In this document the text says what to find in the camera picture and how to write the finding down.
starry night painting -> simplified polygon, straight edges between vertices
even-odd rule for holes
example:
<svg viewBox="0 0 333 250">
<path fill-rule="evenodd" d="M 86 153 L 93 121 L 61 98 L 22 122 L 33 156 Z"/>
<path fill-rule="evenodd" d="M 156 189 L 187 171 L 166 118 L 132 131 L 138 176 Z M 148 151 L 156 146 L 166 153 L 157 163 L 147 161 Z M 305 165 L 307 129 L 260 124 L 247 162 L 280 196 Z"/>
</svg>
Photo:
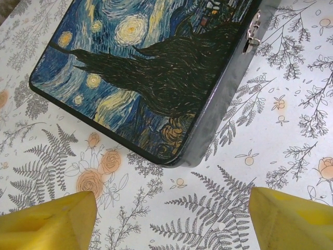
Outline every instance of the starry night painting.
<svg viewBox="0 0 333 250">
<path fill-rule="evenodd" d="M 74 0 L 30 84 L 172 160 L 251 1 Z"/>
</svg>

box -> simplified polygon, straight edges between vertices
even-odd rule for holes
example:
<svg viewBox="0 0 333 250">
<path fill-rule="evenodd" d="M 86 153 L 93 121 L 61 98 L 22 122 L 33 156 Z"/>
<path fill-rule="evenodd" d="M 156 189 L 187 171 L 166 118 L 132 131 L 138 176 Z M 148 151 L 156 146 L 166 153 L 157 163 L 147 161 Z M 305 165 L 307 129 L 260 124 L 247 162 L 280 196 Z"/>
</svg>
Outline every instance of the box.
<svg viewBox="0 0 333 250">
<path fill-rule="evenodd" d="M 196 166 L 275 0 L 74 0 L 30 88 L 165 167 Z"/>
</svg>

yellow plastic piece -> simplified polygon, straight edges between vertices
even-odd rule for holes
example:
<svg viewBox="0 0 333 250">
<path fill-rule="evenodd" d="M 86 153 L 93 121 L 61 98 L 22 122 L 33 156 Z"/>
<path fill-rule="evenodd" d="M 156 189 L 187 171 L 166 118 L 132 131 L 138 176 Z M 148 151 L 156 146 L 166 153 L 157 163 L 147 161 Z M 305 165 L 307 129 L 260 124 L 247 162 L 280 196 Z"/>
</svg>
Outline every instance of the yellow plastic piece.
<svg viewBox="0 0 333 250">
<path fill-rule="evenodd" d="M 333 207 L 254 187 L 249 210 L 261 250 L 333 249 Z"/>
<path fill-rule="evenodd" d="M 1 250 L 87 250 L 97 207 L 80 192 L 0 216 Z"/>
</svg>

floral print tablecloth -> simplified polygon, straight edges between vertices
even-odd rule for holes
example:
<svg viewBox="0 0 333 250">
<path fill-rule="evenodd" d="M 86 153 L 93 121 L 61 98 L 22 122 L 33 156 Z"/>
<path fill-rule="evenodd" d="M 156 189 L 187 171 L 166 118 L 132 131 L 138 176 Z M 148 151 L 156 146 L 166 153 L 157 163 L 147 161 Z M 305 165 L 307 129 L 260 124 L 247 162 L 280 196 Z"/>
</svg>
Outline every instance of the floral print tablecloth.
<svg viewBox="0 0 333 250">
<path fill-rule="evenodd" d="M 259 249 L 252 186 L 333 205 L 333 1 L 282 1 L 206 158 L 176 169 L 30 91 L 69 4 L 22 0 L 0 26 L 1 214 L 91 190 L 90 249 Z"/>
</svg>

